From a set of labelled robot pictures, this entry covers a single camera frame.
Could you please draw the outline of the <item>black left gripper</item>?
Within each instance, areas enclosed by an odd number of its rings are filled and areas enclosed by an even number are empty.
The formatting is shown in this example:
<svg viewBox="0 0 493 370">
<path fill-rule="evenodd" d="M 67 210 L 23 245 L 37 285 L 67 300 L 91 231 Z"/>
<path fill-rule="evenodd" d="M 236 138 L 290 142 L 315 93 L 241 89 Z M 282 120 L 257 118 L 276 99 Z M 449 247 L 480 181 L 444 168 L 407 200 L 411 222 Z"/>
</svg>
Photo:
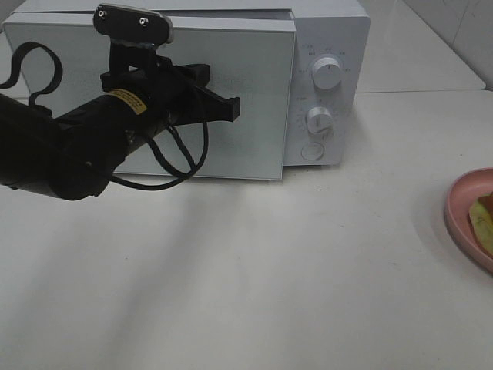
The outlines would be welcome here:
<svg viewBox="0 0 493 370">
<path fill-rule="evenodd" d="M 240 116 L 240 97 L 207 89 L 210 66 L 174 65 L 156 53 L 111 53 L 101 75 L 99 128 L 106 135 L 156 135 L 176 125 L 226 121 Z"/>
</svg>

